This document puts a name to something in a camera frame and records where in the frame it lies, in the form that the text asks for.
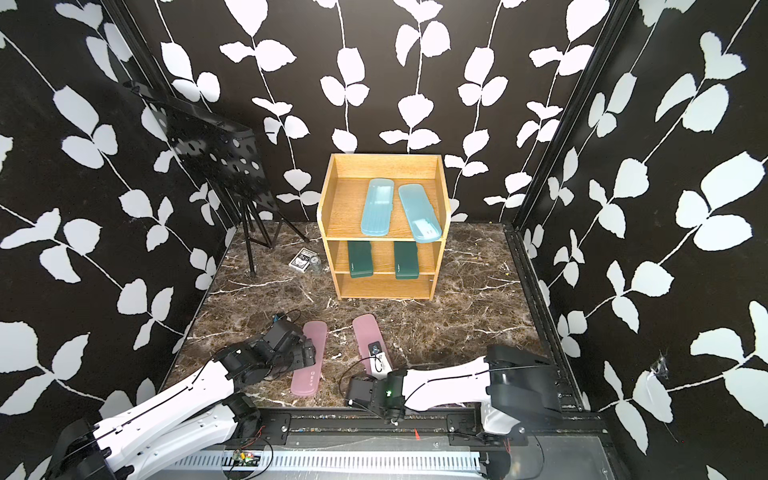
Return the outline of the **light blue case with label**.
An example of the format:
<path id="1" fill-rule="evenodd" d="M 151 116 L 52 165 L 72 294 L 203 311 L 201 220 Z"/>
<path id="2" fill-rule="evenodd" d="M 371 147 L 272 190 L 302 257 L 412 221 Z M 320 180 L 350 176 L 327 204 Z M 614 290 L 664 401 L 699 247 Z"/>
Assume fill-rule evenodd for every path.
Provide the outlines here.
<path id="1" fill-rule="evenodd" d="M 442 229 L 423 186 L 405 184 L 398 188 L 398 194 L 414 241 L 438 241 L 442 236 Z"/>

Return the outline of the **light blue ribbed pencil case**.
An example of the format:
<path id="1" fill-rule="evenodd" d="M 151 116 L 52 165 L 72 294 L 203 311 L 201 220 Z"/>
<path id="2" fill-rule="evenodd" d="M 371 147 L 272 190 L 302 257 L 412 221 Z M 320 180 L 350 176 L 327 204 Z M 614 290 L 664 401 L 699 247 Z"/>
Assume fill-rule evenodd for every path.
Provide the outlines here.
<path id="1" fill-rule="evenodd" d="M 361 232 L 364 235 L 381 237 L 389 233 L 393 198 L 393 180 L 386 178 L 370 180 L 361 220 Z"/>

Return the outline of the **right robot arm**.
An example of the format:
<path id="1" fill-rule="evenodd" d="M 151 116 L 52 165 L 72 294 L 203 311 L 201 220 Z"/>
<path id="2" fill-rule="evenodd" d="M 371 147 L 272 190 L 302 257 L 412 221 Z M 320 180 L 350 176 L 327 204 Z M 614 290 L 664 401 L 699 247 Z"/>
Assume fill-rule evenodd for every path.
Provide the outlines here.
<path id="1" fill-rule="evenodd" d="M 354 376 L 345 402 L 390 422 L 408 413 L 477 403 L 482 431 L 504 436 L 515 427 L 562 418 L 557 367 L 546 358 L 505 345 L 462 365 L 435 370 L 399 369 Z"/>

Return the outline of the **pink pencil case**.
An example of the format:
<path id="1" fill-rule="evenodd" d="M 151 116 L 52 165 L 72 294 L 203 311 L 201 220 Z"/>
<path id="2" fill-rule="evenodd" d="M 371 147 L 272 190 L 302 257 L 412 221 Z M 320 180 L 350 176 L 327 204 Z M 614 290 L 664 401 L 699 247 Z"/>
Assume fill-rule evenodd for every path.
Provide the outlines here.
<path id="1" fill-rule="evenodd" d="M 303 327 L 303 334 L 312 341 L 315 363 L 296 370 L 291 381 L 291 393 L 298 397 L 313 397 L 319 390 L 327 341 L 328 327 L 322 321 L 310 321 Z"/>
<path id="2" fill-rule="evenodd" d="M 352 325 L 353 325 L 353 331 L 355 334 L 356 342 L 358 345 L 358 350 L 359 350 L 366 373 L 370 375 L 370 372 L 371 372 L 370 364 L 368 360 L 369 358 L 368 345 L 375 341 L 379 341 L 382 344 L 383 349 L 386 352 L 388 360 L 391 365 L 386 344 L 382 337 L 381 331 L 379 329 L 379 325 L 377 323 L 376 317 L 373 314 L 365 314 L 355 318 L 353 320 Z"/>

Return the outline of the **dark green pencil case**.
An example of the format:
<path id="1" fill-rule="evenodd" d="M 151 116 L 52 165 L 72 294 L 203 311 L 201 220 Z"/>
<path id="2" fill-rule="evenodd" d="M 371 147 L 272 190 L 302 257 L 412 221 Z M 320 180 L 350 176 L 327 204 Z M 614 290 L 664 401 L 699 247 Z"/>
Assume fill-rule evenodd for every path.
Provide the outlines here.
<path id="1" fill-rule="evenodd" d="M 415 280 L 420 276 L 418 247 L 415 242 L 395 242 L 395 278 L 397 280 Z"/>
<path id="2" fill-rule="evenodd" d="M 349 275 L 365 278 L 374 274 L 372 247 L 369 241 L 348 241 Z"/>

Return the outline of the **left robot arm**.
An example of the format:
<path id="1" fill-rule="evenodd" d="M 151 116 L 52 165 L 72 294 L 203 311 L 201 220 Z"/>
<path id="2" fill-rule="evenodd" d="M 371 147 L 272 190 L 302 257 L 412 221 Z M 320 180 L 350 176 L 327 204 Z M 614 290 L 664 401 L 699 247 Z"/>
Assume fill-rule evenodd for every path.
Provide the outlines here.
<path id="1" fill-rule="evenodd" d="M 316 363 L 312 339 L 280 319 L 260 336 L 215 352 L 196 372 L 120 414 L 84 419 L 60 434 L 47 479 L 146 479 L 176 461 L 263 430 L 248 386 Z"/>

